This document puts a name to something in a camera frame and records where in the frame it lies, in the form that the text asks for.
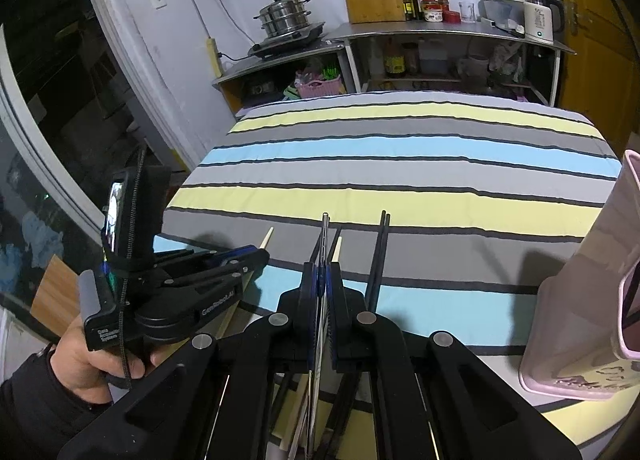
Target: striped blanket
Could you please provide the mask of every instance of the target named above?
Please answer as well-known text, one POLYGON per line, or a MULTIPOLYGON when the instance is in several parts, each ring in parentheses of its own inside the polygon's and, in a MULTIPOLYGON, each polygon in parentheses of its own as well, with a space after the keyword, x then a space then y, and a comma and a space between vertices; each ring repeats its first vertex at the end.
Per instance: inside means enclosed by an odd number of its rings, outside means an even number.
POLYGON ((252 110, 207 155, 168 206, 156 250, 258 245, 274 227, 270 264, 242 304, 263 315, 300 283, 323 212, 342 227, 346 286, 364 291, 384 209, 378 312, 417 334, 451 332, 585 445, 638 390, 576 404, 523 392, 517 367, 538 286, 575 252, 619 171, 575 112, 422 91, 285 102, 252 110))

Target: glass window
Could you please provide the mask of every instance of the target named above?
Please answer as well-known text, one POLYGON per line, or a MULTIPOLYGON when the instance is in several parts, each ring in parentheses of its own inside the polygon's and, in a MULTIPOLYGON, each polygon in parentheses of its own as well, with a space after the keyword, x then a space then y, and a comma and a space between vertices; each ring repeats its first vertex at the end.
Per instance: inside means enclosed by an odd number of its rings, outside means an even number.
POLYGON ((98 244, 42 187, 0 122, 0 303, 28 325, 54 255, 75 273, 100 263, 98 244))
MULTIPOLYGON (((50 147, 99 209, 113 173, 145 141, 137 99, 90 0, 17 0, 4 24, 22 96, 50 147)), ((159 163, 149 149, 146 162, 159 163)))

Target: hand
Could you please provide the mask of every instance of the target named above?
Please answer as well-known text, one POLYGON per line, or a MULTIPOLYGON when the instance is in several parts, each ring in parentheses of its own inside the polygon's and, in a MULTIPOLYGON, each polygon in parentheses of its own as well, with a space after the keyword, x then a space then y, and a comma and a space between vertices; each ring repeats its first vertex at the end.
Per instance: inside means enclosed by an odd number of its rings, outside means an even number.
MULTIPOLYGON (((133 379, 140 379, 158 366, 166 358, 164 347, 151 353, 151 365, 146 368, 143 362, 127 352, 129 369, 133 379)), ((102 372, 124 377, 122 359, 107 350, 90 352, 86 348, 82 319, 74 319, 65 334, 62 335, 55 352, 50 359, 51 369, 66 389, 90 404, 111 402, 111 393, 102 372)))

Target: electric kettle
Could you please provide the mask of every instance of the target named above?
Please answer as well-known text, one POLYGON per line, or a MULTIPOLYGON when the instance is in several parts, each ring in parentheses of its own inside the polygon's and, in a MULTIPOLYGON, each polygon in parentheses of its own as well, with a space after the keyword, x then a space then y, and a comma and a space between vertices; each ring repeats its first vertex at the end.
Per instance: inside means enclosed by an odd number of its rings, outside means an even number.
POLYGON ((564 30, 564 3, 561 0, 525 0, 524 30, 529 38, 553 44, 554 32, 564 30), (554 25, 551 7, 558 9, 557 25, 554 25))

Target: plastic container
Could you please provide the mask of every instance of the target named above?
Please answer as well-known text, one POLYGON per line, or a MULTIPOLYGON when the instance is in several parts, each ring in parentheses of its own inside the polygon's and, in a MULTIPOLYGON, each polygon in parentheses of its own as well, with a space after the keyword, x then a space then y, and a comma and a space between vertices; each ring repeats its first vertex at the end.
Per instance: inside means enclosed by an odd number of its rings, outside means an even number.
POLYGON ((524 26, 524 0, 480 0, 478 15, 494 21, 500 28, 507 28, 509 19, 524 26))
POLYGON ((371 77, 385 76, 385 61, 382 48, 375 37, 369 39, 369 74, 371 77))
POLYGON ((460 24, 460 12, 454 12, 453 10, 443 10, 442 20, 445 23, 460 24))
POLYGON ((420 39, 418 57, 420 68, 425 75, 447 75, 449 72, 447 49, 439 39, 420 39))
POLYGON ((312 80, 306 84, 296 84, 296 89, 300 94, 300 98, 344 94, 344 87, 340 75, 332 80, 312 80))
POLYGON ((458 60, 458 74, 463 80, 476 86, 486 86, 489 76, 489 59, 482 55, 469 55, 467 59, 458 60))
POLYGON ((625 151, 579 249, 540 285, 519 379, 533 393, 605 400, 640 384, 640 155, 625 151))

